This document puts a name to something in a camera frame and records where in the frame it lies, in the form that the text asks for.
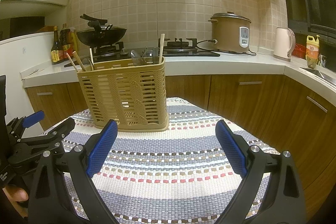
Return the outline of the person's left hand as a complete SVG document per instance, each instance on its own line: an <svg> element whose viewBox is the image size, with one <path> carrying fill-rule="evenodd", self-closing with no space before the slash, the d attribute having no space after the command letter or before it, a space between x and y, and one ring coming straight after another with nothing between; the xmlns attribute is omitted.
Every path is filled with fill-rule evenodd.
<svg viewBox="0 0 336 224"><path fill-rule="evenodd" d="M3 188L3 192L12 204L13 208L24 218L27 217L27 209L19 205L20 202L27 201L29 195L27 192L15 185L7 185Z"/></svg>

